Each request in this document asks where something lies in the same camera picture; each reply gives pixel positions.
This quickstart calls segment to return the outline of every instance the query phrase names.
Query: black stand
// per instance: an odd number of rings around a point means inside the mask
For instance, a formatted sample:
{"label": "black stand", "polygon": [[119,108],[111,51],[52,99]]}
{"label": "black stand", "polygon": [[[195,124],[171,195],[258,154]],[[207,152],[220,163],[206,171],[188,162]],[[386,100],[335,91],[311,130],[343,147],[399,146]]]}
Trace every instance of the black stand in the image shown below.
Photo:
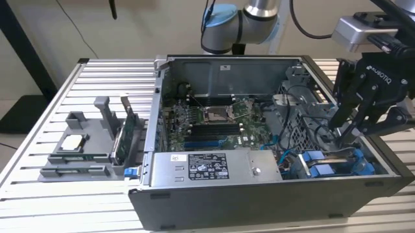
{"label": "black stand", "polygon": [[7,0],[0,0],[0,29],[43,93],[19,99],[0,120],[0,133],[28,133],[57,90]]}
{"label": "black stand", "polygon": [[41,95],[21,96],[0,120],[1,133],[25,134],[31,131],[48,102]]}

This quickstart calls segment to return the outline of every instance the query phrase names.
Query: beige wall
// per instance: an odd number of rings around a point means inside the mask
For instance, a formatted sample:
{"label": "beige wall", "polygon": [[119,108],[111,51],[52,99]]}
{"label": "beige wall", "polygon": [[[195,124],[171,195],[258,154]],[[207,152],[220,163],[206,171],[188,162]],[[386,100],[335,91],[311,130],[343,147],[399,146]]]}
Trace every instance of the beige wall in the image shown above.
{"label": "beige wall", "polygon": [[[380,11],[370,0],[295,0],[295,13],[302,27],[314,35],[332,33],[338,19],[359,11]],[[307,54],[314,58],[358,57],[348,53],[331,39],[315,40],[306,37],[288,16],[287,27],[278,49],[279,54]]]}
{"label": "beige wall", "polygon": [[[246,0],[218,0],[243,7]],[[93,57],[55,0],[9,0],[16,17],[51,76],[63,83],[80,57]],[[99,58],[155,58],[156,54],[200,54],[204,0],[60,0]],[[247,51],[264,54],[267,45]]]}
{"label": "beige wall", "polygon": [[[218,0],[243,7],[247,0]],[[8,0],[51,76],[61,84],[80,57],[93,57],[55,0]],[[60,0],[100,58],[153,58],[156,54],[200,54],[204,0],[116,0],[117,20],[108,0]],[[304,28],[330,33],[342,15],[376,9],[368,0],[295,0]],[[247,54],[267,54],[268,45],[247,46]],[[331,40],[306,38],[288,17],[279,54],[316,58],[347,56]]]}
{"label": "beige wall", "polygon": [[40,90],[0,31],[0,100],[31,94],[40,94]]}

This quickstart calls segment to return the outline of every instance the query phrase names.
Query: power supply label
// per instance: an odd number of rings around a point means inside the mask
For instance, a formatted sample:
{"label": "power supply label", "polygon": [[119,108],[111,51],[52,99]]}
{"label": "power supply label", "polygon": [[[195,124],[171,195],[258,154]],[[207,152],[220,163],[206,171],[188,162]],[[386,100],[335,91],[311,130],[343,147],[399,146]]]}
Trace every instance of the power supply label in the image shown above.
{"label": "power supply label", "polygon": [[192,181],[228,179],[227,155],[224,153],[189,154],[188,178]]}

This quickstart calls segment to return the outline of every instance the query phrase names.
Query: metal rail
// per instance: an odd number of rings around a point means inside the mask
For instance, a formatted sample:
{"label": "metal rail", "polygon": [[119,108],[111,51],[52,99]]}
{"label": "metal rail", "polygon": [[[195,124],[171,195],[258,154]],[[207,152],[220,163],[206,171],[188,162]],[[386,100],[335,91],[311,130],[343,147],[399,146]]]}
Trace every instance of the metal rail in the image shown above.
{"label": "metal rail", "polygon": [[[316,60],[331,80],[338,62]],[[124,194],[123,181],[39,183],[40,167],[63,135],[69,111],[93,108],[97,95],[111,96],[111,109],[119,117],[125,111],[119,98],[128,93],[133,111],[148,118],[152,102],[152,60],[89,60],[77,65],[51,106],[0,174],[0,233],[31,232],[144,233],[139,217]],[[391,149],[415,172],[415,130],[384,136]],[[350,218],[255,226],[193,230],[196,233],[378,233],[415,232],[415,183],[390,198],[371,201]]]}

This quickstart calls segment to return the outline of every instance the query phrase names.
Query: black pole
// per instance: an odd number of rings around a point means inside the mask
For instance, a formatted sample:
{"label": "black pole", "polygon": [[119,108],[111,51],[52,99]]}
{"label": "black pole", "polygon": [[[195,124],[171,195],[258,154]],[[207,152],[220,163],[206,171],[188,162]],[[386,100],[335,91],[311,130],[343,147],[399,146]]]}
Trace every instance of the black pole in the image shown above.
{"label": "black pole", "polygon": [[0,29],[25,66],[48,102],[56,95],[56,86],[24,33],[7,0],[0,0]]}
{"label": "black pole", "polygon": [[371,0],[371,2],[375,3],[384,13],[400,23],[402,29],[415,40],[415,22],[399,6],[396,6],[391,0]]}

